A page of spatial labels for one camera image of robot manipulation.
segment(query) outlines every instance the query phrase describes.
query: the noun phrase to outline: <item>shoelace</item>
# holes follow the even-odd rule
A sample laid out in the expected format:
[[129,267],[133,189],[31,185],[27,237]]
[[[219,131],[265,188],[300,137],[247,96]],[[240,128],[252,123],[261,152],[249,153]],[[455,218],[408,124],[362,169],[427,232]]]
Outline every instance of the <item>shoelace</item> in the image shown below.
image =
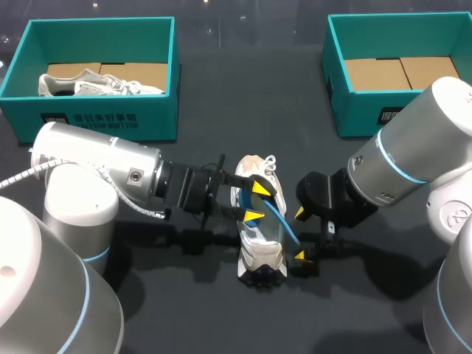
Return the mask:
[[109,74],[103,76],[109,79],[107,83],[108,90],[105,90],[104,94],[111,93],[126,95],[128,92],[132,94],[139,94],[141,92],[141,83],[138,81],[120,80],[118,77]]
[[275,156],[269,155],[265,158],[264,162],[260,164],[259,166],[259,171],[264,172],[272,183],[275,183],[274,171],[277,168],[277,166],[275,165],[275,161],[276,161]]

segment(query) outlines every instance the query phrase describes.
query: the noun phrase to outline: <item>shoebox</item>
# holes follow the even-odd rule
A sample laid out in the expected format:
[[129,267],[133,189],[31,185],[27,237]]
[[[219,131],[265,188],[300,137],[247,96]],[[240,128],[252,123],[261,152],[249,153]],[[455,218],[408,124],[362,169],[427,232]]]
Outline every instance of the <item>shoebox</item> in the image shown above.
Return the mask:
[[470,38],[470,13],[329,15],[322,70],[338,135],[374,135],[440,77],[472,84]]
[[[39,97],[48,73],[88,68],[164,91],[160,95]],[[0,88],[0,107],[21,143],[56,121],[133,141],[177,137],[180,62],[174,18],[32,20]]]

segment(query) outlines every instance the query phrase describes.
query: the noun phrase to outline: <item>shoe sole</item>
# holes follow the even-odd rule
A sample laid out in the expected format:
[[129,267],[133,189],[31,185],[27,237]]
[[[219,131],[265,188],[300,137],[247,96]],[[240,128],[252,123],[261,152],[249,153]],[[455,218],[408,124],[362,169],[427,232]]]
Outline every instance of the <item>shoe sole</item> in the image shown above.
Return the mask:
[[237,267],[240,273],[242,273],[238,277],[239,280],[249,287],[273,288],[279,286],[287,279],[287,276],[283,274],[280,269],[273,269],[269,264],[262,264],[259,268],[254,270],[247,269],[241,251]]

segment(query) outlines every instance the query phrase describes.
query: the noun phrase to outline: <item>cardboard insert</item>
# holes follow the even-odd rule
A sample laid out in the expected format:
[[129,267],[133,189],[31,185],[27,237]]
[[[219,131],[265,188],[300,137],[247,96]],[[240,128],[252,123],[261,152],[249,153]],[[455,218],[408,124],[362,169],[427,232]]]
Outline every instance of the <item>cardboard insert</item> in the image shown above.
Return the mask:
[[344,62],[355,91],[423,90],[441,77],[459,78],[449,57],[367,58]]

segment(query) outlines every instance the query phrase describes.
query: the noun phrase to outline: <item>shoe tongue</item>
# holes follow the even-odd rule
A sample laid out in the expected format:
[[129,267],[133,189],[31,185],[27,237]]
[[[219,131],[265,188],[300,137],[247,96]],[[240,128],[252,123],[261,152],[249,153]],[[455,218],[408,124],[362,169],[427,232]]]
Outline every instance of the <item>shoe tongue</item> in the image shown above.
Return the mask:
[[97,74],[90,69],[85,69],[82,74],[80,74],[79,80],[86,81],[88,83],[99,83],[100,85],[106,85],[108,82],[106,77],[103,77],[102,75]]

